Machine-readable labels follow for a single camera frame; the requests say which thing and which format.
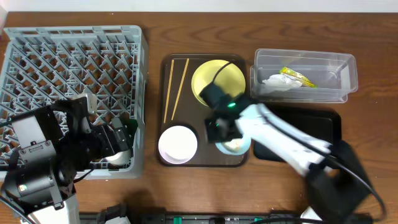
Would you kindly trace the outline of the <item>white bowl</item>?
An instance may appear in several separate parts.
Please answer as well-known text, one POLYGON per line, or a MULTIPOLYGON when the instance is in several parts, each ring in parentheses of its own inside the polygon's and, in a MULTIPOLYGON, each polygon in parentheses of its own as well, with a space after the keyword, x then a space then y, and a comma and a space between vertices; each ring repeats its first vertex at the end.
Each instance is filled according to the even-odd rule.
POLYGON ((184 164, 194 157, 198 149, 195 133, 186 126, 172 126, 159 138, 158 150, 161 158, 171 164, 184 164))

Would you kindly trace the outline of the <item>white paper cup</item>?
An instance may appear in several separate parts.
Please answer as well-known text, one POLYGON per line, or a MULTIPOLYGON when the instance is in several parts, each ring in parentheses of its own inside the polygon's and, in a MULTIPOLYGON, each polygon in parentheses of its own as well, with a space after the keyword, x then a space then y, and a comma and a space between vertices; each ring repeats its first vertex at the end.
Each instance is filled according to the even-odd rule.
POLYGON ((106 160, 114 166, 126 165, 132 157, 132 151, 121 151, 113 156, 106 157, 106 160))

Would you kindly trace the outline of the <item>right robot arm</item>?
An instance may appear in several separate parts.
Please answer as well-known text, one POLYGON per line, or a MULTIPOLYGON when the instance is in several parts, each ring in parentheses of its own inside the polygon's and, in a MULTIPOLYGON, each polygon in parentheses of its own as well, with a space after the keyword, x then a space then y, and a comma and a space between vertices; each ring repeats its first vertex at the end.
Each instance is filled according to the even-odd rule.
POLYGON ((306 183, 310 208, 328 223, 345 223, 373 188, 354 153, 343 140, 317 139, 275 115, 264 103, 240 94, 232 97, 208 84, 200 97, 212 109, 205 120, 209 142, 248 137, 279 156, 306 183))

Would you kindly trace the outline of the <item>wooden chopstick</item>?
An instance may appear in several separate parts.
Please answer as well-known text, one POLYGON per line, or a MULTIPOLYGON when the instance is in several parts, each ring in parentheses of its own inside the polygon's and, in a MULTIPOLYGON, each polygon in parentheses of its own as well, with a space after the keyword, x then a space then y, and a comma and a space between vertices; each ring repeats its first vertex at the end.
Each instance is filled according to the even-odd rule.
POLYGON ((185 81, 185 75, 186 75, 186 72, 187 72, 189 61, 190 61, 190 59, 187 58, 186 62, 185 62, 184 70, 183 70, 183 73, 182 73, 182 78, 181 78, 181 81, 180 81, 180 85, 179 85, 179 88, 178 88, 177 97, 176 97, 176 100, 175 100, 175 105, 174 105, 174 109, 173 109, 171 120, 174 120, 174 117, 175 117, 175 112, 177 110, 178 102, 179 102, 179 99, 180 99, 180 94, 182 92, 182 88, 183 88, 183 84, 184 84, 184 81, 185 81))
POLYGON ((173 71, 174 71, 174 59, 172 59, 171 64, 170 64, 169 82, 168 82, 168 88, 167 88, 165 113, 164 113, 164 124, 166 123, 167 113, 168 113, 168 109, 169 109, 169 98, 170 98, 170 90, 171 90, 171 86, 172 86, 173 71))

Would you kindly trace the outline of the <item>light blue bowl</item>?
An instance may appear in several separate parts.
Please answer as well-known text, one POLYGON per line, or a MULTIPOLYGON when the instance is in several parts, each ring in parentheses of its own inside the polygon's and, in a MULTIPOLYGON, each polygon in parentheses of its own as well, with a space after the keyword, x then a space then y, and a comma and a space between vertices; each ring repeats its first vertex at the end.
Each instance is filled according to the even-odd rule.
POLYGON ((218 142, 215 146, 223 154, 240 156, 249 150, 251 146, 251 138, 243 137, 241 139, 233 139, 229 142, 218 142))

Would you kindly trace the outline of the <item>green snack wrapper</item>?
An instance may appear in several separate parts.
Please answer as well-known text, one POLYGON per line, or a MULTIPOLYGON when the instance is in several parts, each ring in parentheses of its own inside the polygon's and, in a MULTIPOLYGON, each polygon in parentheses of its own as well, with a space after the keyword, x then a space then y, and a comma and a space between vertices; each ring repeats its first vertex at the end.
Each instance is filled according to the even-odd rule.
POLYGON ((283 67, 279 70, 279 73, 287 75, 289 77, 292 77, 294 79, 296 79, 297 81, 301 82, 302 84, 304 84, 307 87, 310 88, 317 88, 318 86, 314 83, 312 83, 307 77, 305 77, 304 75, 302 75, 299 72, 296 72, 290 68, 287 67, 283 67))

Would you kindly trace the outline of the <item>white tissue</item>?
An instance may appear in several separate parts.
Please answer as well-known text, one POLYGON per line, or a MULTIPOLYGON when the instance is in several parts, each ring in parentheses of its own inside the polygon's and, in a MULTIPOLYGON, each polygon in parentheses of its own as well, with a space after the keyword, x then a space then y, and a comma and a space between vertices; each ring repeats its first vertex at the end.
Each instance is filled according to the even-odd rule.
POLYGON ((266 86, 266 90, 272 91, 287 91, 293 88, 299 88, 302 86, 302 82, 298 79, 291 77, 286 74, 275 74, 271 75, 268 79, 262 81, 266 86))

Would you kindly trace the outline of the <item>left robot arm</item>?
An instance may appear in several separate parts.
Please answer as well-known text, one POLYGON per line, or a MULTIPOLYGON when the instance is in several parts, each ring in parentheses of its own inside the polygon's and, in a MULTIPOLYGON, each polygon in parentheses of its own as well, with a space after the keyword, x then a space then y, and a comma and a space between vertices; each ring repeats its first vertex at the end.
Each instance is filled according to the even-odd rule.
POLYGON ((20 148, 11 154, 1 202, 22 223, 80 223, 75 184, 91 161, 125 152, 132 157, 138 123, 115 117, 90 123, 90 99, 58 100, 9 118, 20 148))

